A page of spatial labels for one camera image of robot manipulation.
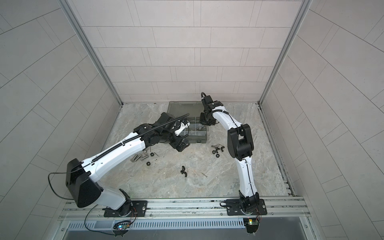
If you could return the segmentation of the right circuit board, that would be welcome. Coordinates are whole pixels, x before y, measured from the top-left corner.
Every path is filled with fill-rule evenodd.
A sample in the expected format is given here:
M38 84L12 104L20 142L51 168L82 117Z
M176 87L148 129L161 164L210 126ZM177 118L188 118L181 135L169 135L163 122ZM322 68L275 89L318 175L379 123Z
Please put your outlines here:
M258 219L244 218L243 222L248 234L255 234L258 231L260 226L260 221Z

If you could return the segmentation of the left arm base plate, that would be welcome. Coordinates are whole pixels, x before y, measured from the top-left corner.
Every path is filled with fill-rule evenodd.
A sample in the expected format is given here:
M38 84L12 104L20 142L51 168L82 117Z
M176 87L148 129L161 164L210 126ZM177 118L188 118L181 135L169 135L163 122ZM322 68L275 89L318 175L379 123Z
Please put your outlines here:
M148 201L128 201L119 209L104 208L105 218L124 218L124 217L144 217L146 214Z

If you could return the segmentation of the silver spacer cluster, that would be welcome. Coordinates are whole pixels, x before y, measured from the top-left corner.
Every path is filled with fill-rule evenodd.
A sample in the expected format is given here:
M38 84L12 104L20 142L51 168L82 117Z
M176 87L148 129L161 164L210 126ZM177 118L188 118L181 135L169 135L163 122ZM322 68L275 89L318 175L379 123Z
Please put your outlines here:
M148 154L148 150L142 150L140 153L137 153L135 154L131 159L130 161L131 162L136 162L138 160L141 160L143 161L144 159L148 158L149 157L149 154Z

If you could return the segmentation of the black wing nut pair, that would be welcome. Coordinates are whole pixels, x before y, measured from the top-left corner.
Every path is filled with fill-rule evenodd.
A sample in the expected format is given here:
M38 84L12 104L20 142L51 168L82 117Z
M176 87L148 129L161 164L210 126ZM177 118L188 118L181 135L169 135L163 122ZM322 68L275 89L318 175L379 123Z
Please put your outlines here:
M185 175L185 178L188 176L188 173L186 172L185 166L182 166L181 174Z

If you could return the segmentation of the grey compartment organizer box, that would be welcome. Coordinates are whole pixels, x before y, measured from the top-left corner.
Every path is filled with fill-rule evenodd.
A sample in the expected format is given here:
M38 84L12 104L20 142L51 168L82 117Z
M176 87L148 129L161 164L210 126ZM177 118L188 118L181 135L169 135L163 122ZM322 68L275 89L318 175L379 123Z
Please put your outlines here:
M204 111L203 104L197 101L169 102L167 113L175 117L189 114L189 128L180 135L188 134L187 140L190 144L205 144L208 139L208 127L200 123L200 115Z

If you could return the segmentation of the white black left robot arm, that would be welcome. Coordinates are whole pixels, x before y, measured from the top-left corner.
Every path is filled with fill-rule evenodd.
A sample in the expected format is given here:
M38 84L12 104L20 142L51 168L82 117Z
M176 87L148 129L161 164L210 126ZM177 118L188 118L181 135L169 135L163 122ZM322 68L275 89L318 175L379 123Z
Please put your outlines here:
M162 113L153 124L141 124L123 140L103 152L83 161L74 159L67 165L66 186L77 207L91 204L106 206L112 210L127 207L128 194L100 184L100 179L118 164L158 143L170 144L178 152L189 146L180 133L189 127L187 115L174 117Z

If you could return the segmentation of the left green circuit board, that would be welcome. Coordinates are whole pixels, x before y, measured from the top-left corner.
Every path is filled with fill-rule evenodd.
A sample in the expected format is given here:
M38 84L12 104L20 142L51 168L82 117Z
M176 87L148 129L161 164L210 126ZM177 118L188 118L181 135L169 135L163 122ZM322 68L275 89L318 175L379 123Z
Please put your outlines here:
M114 231L127 231L130 228L131 221L121 221L115 223L113 226Z

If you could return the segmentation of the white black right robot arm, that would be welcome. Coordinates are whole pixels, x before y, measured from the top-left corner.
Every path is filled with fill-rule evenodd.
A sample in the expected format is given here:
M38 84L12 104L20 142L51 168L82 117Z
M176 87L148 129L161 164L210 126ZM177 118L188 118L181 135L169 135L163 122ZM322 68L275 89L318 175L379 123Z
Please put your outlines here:
M252 155L254 142L251 127L235 120L220 101L214 101L211 96L201 93L203 113L200 123L214 126L220 123L227 131L227 149L230 156L236 160L240 178L240 203L244 212L253 212L260 203L260 197L255 185L252 172Z

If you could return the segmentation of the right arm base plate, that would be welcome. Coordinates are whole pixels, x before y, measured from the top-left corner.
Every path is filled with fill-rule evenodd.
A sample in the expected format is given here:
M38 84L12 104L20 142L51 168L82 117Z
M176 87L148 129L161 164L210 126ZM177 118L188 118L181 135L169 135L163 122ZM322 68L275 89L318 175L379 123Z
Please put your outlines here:
M268 214L264 199L243 201L241 199L227 199L220 203L226 208L228 216L265 216Z

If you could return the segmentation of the white vent grille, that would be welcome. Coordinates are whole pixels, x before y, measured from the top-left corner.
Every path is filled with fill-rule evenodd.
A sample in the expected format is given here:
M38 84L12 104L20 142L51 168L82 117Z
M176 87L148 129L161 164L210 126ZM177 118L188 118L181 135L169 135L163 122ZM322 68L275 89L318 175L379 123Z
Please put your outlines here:
M70 231L95 230L109 231L117 221L71 221L67 227ZM178 230L178 229L244 229L242 219L159 219L136 220L129 229L132 230Z

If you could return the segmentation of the aluminium front rail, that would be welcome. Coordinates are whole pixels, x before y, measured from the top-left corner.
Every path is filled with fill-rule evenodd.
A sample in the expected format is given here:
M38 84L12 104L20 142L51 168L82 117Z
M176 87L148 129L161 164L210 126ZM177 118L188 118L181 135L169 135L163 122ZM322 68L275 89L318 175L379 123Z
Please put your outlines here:
M309 217L310 210L303 197L277 196L261 197L264 203L259 207L258 214L243 215L239 208L229 208L224 201L236 198L176 198L176 199L146 199L143 207L136 206L138 220L160 219L213 219L213 218L266 218L277 217ZM117 215L104 216L104 207L94 204L76 207L75 202L67 201L58 219L64 220L133 220L135 214L126 217Z

